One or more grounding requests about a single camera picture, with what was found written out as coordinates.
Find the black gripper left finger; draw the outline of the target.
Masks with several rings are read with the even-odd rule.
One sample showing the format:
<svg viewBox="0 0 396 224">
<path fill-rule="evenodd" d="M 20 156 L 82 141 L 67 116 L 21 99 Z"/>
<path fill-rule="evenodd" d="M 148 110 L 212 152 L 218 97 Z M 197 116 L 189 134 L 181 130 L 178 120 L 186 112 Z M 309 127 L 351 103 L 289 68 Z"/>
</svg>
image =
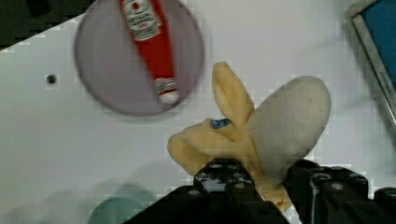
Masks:
<svg viewBox="0 0 396 224">
<path fill-rule="evenodd" d="M 265 201 L 244 165 L 214 159 L 193 177 L 124 224 L 290 224 Z"/>
</svg>

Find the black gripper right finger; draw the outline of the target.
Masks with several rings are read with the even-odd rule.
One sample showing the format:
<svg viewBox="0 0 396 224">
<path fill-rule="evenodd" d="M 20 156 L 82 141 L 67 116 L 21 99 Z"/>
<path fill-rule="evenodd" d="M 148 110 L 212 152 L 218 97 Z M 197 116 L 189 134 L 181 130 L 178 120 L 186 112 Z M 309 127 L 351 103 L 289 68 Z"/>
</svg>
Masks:
<svg viewBox="0 0 396 224">
<path fill-rule="evenodd" d="M 303 224 L 396 224 L 395 188 L 369 197 L 369 182 L 341 166 L 301 160 L 283 182 Z"/>
</svg>

